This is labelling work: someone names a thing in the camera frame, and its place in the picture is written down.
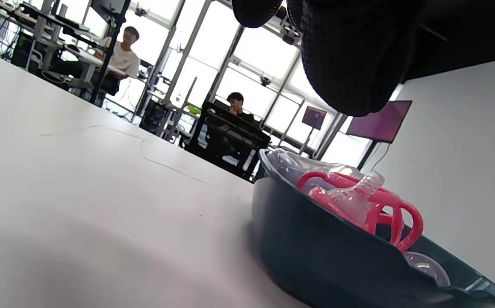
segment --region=man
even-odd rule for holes
[[[230,113],[236,115],[236,117],[241,118],[242,120],[250,123],[251,125],[255,125],[255,118],[251,113],[244,113],[244,109],[242,108],[244,105],[244,96],[238,92],[232,92],[227,97],[228,103],[230,103]]]
[[[113,55],[109,62],[109,66],[118,68],[126,74],[118,74],[107,70],[107,74],[103,79],[101,90],[115,95],[118,92],[118,86],[120,80],[128,77],[136,78],[138,74],[139,65],[141,64],[138,56],[132,51],[132,45],[139,40],[139,32],[134,27],[126,27],[124,29],[124,35],[122,41],[117,41],[113,51]],[[101,42],[102,46],[109,47],[111,44],[111,38],[107,37]],[[100,60],[105,59],[105,53],[99,49],[95,51],[95,57]],[[83,71],[83,64],[78,61],[58,61],[52,65],[51,70],[63,75],[72,75],[76,78],[80,78]],[[97,80],[99,71],[94,74],[91,79],[92,82]]]

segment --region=green object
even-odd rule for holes
[[[199,108],[194,107],[194,106],[192,106],[192,105],[188,105],[188,106],[187,106],[187,109],[188,109],[188,110],[189,110],[189,112],[190,112],[190,113],[192,113],[193,115],[199,115],[199,114],[201,114],[201,113],[202,113],[202,111],[201,111]]]

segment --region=black bowl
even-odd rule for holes
[[[282,289],[316,308],[495,308],[495,284],[424,236],[410,248],[447,271],[451,287],[408,265],[389,244],[299,191],[259,152],[265,177],[255,182],[257,251]]]

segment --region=white wall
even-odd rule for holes
[[[409,81],[398,99],[413,105],[376,168],[385,187],[419,209],[425,236],[495,282],[495,62]]]

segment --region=pink handle ring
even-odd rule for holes
[[[324,182],[330,183],[337,188],[353,187],[359,180],[350,177],[345,174],[330,172],[308,172],[304,174],[297,182],[297,188],[304,191],[306,182],[311,178],[322,178]],[[340,208],[329,199],[325,194],[325,191],[321,187],[316,187],[308,193],[310,197],[324,205],[327,209],[341,216],[345,220],[358,226],[353,220],[351,220]],[[424,222],[422,216],[418,210],[410,203],[403,201],[400,197],[391,191],[380,188],[371,197],[369,197],[369,209],[367,210],[367,219],[363,226],[363,230],[375,235],[377,224],[388,224],[391,226],[392,236],[390,237],[390,244],[395,246],[401,252],[407,251],[413,246],[422,235],[424,228]],[[385,206],[392,207],[393,215],[382,213]],[[402,232],[404,230],[404,219],[401,209],[405,209],[413,217],[413,228],[409,234],[401,240]]]

